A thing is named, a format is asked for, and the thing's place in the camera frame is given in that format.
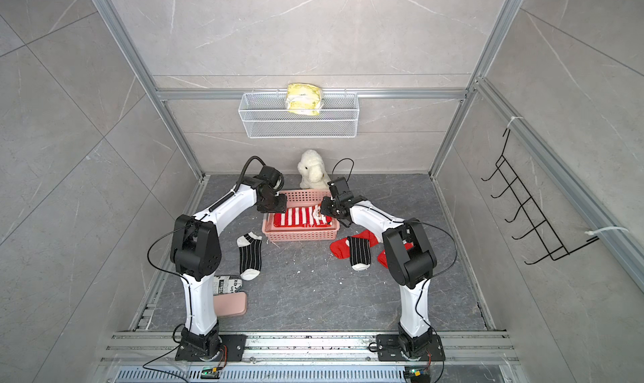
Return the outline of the red plain sock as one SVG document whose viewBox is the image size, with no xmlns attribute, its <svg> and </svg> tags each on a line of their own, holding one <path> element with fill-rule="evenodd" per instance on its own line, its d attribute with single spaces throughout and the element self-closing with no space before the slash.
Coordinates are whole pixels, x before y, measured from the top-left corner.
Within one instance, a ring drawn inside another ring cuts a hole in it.
<svg viewBox="0 0 644 383">
<path fill-rule="evenodd" d="M 369 230 L 364 230 L 360 234 L 353 235 L 353 238 L 367 240 L 370 247 L 374 247 L 379 244 L 377 237 Z M 330 251 L 338 259 L 343 260 L 349 258 L 351 253 L 349 238 L 344 238 L 331 243 Z"/>
</svg>

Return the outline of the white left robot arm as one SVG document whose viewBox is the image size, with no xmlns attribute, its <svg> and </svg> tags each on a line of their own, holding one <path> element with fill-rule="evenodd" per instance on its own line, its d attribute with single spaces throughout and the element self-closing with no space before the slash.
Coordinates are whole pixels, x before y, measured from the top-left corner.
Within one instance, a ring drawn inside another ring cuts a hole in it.
<svg viewBox="0 0 644 383">
<path fill-rule="evenodd" d="M 224 361 L 227 349 L 220 338 L 214 307 L 215 271 L 221 264 L 221 232 L 240 214 L 255 207 L 260 213 L 285 213 L 287 197 L 280 193 L 283 174 L 258 156 L 250 157 L 233 188 L 216 203 L 174 222 L 168 274 L 184 287 L 186 319 L 177 343 L 177 361 Z"/>
</svg>

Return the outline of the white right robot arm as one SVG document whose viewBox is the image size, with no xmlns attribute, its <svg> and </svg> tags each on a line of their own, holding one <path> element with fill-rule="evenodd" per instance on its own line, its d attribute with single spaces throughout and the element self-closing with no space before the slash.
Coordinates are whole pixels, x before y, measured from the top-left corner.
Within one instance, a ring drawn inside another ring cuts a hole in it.
<svg viewBox="0 0 644 383">
<path fill-rule="evenodd" d="M 330 197 L 320 212 L 336 220 L 347 220 L 375 235 L 383 244 L 387 269 L 397 282 L 401 316 L 397 336 L 379 335 L 377 352 L 383 360 L 444 361 L 444 347 L 429 322 L 429 284 L 438 265 L 434 249 L 416 218 L 402 219 L 354 195 L 345 178 L 328 183 Z"/>
</svg>

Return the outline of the red snowflake sock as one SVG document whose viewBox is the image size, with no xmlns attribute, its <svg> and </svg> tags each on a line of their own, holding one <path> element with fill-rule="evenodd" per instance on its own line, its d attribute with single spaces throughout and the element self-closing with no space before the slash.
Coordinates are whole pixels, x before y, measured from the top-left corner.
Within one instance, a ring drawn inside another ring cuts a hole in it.
<svg viewBox="0 0 644 383">
<path fill-rule="evenodd" d="M 405 249 L 406 249 L 406 250 L 410 250 L 411 248 L 413 248 L 413 247 L 414 247 L 414 245 L 413 245 L 413 244 L 411 244 L 411 243 L 405 243 L 405 244 L 404 244 L 404 247 L 405 247 Z M 381 264 L 385 269 L 387 269 L 387 268 L 388 268 L 387 255 L 386 255 L 386 251 L 385 251 L 385 250 L 383 250 L 383 251 L 382 251 L 382 252 L 377 256 L 377 261 L 378 261 L 378 263 L 379 263 L 379 264 Z"/>
</svg>

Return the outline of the red white santa sock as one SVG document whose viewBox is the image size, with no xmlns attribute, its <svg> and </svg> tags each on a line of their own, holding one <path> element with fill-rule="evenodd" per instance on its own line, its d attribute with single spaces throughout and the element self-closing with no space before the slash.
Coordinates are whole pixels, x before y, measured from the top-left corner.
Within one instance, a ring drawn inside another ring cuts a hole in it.
<svg viewBox="0 0 644 383">
<path fill-rule="evenodd" d="M 281 229 L 307 229 L 331 227 L 333 218 L 323 215 L 320 205 L 288 208 L 285 213 L 278 213 L 273 218 L 273 226 Z"/>
</svg>

